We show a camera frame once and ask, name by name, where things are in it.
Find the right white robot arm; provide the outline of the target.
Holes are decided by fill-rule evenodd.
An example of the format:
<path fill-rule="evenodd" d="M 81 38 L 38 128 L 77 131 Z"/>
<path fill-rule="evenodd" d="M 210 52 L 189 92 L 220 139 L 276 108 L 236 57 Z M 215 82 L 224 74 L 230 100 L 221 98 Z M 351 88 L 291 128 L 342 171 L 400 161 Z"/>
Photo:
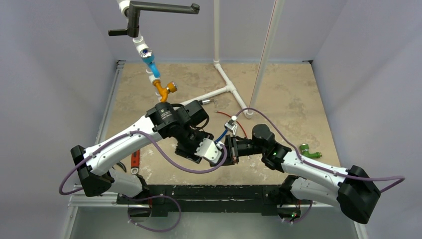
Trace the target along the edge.
<path fill-rule="evenodd" d="M 380 199 L 381 191 L 363 168 L 353 165 L 347 169 L 298 157 L 290 147 L 276 141 L 266 124 L 254 126 L 251 138 L 227 135 L 224 145 L 229 165 L 242 156 L 260 154 L 266 167 L 288 173 L 279 190 L 284 202 L 295 199 L 321 202 L 340 208 L 357 223 L 367 224 Z"/>

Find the blue cable lock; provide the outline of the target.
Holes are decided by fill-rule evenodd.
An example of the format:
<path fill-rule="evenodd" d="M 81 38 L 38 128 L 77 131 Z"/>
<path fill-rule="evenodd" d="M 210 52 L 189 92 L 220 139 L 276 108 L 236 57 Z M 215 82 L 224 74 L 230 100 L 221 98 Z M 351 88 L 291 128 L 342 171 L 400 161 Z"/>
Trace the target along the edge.
<path fill-rule="evenodd" d="M 217 107 L 217 100 L 215 100 L 215 99 L 204 99 L 204 100 L 199 100 L 199 102 L 200 102 L 201 105 L 207 105 L 207 104 L 213 103 L 214 104 L 214 107 L 215 108 Z M 225 115 L 225 116 L 227 116 L 229 118 L 231 117 L 231 115 L 229 115 L 229 114 L 227 114 L 225 112 L 222 112 L 220 110 L 215 110 L 214 112 L 215 113 L 218 113 L 218 114 Z M 226 126 L 224 126 L 224 131 L 220 134 L 220 136 L 217 139 L 214 140 L 215 143 L 221 141 L 225 137 L 225 135 L 227 133 L 228 133 L 228 129 L 226 128 Z"/>

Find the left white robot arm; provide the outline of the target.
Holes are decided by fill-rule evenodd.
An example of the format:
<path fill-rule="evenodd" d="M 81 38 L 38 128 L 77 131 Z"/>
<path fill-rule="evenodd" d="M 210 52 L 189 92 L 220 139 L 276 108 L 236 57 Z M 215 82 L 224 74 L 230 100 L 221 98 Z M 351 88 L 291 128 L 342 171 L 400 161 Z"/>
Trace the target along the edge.
<path fill-rule="evenodd" d="M 158 103 L 121 133 L 97 145 L 71 149 L 83 191 L 87 197 L 104 192 L 129 196 L 141 204 L 148 199 L 146 184 L 140 176 L 123 174 L 113 166 L 135 151 L 166 138 L 177 140 L 175 153 L 194 162 L 205 159 L 218 163 L 221 151 L 213 135 L 201 130 L 209 116 L 198 101 L 186 105 Z"/>

